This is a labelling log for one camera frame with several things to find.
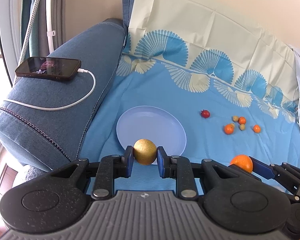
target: orange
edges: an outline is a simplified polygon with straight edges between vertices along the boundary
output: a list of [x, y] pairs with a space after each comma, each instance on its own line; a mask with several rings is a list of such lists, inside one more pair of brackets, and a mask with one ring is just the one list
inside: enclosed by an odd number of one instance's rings
[[250, 173], [252, 172], [253, 169], [252, 160], [249, 158], [249, 156], [244, 154], [237, 155], [236, 157], [234, 157], [230, 162], [230, 165], [231, 164], [235, 164]]
[[260, 126], [259, 125], [255, 125], [253, 128], [253, 131], [255, 132], [255, 133], [260, 133], [261, 132], [261, 128], [260, 128]]
[[234, 132], [234, 127], [232, 126], [232, 124], [227, 124], [223, 130], [226, 134], [232, 134]]
[[238, 121], [239, 124], [246, 124], [246, 122], [247, 120], [243, 116], [239, 117], [239, 121]]

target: plate rim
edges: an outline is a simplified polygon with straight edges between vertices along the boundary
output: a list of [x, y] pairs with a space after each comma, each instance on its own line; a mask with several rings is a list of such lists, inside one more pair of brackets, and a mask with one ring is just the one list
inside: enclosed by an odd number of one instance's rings
[[118, 123], [119, 123], [121, 117], [122, 117], [126, 112], [128, 112], [128, 111], [130, 111], [130, 110], [132, 110], [132, 109], [134, 109], [134, 108], [139, 108], [139, 107], [150, 107], [150, 108], [156, 108], [156, 109], [159, 109], [159, 110], [164, 111], [164, 112], [166, 112], [167, 114], [171, 115], [171, 116], [179, 123], [179, 125], [181, 126], [181, 128], [182, 128], [182, 130], [183, 130], [183, 133], [184, 133], [184, 135], [185, 135], [185, 139], [186, 139], [186, 141], [185, 141], [185, 146], [184, 146], [182, 152], [181, 152], [180, 155], [179, 155], [179, 156], [181, 156], [181, 155], [183, 154], [183, 152], [185, 151], [186, 146], [187, 146], [187, 134], [186, 134], [186, 131], [185, 131], [185, 129], [183, 128], [183, 125], [180, 123], [180, 121], [179, 121], [175, 116], [173, 116], [172, 114], [170, 114], [168, 111], [166, 111], [166, 110], [164, 110], [164, 109], [161, 109], [161, 108], [159, 108], [159, 107], [156, 107], [156, 106], [134, 106], [134, 107], [132, 107], [132, 108], [129, 108], [128, 110], [126, 110], [125, 112], [123, 112], [123, 113], [121, 114], [121, 116], [119, 117], [119, 119], [118, 119], [118, 121], [117, 121], [117, 125], [116, 125], [116, 127], [115, 127], [115, 132], [116, 132], [116, 134], [117, 134], [117, 139], [118, 139], [118, 141], [119, 141], [121, 147], [123, 148], [122, 143], [120, 142], [120, 140], [119, 140], [119, 138], [118, 138]]

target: purple plate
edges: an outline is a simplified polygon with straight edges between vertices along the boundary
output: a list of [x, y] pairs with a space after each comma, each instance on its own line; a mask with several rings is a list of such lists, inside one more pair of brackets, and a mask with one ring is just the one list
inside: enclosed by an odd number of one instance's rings
[[124, 149], [139, 139], [163, 146], [167, 155], [181, 155], [186, 148], [187, 137], [181, 123], [172, 114], [153, 106], [136, 106], [125, 111], [116, 131]]

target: phone screen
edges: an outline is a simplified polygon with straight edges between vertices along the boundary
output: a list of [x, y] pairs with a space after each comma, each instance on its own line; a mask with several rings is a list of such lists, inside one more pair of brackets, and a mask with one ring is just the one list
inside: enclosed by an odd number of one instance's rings
[[80, 60], [77, 59], [30, 57], [16, 69], [16, 73], [69, 77], [77, 69], [79, 63]]

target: smartphone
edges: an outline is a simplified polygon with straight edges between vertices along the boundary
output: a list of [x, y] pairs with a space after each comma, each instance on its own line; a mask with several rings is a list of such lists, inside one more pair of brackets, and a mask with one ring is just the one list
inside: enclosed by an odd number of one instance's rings
[[68, 81], [75, 77], [81, 61], [70, 58], [30, 57], [16, 69], [17, 77]]

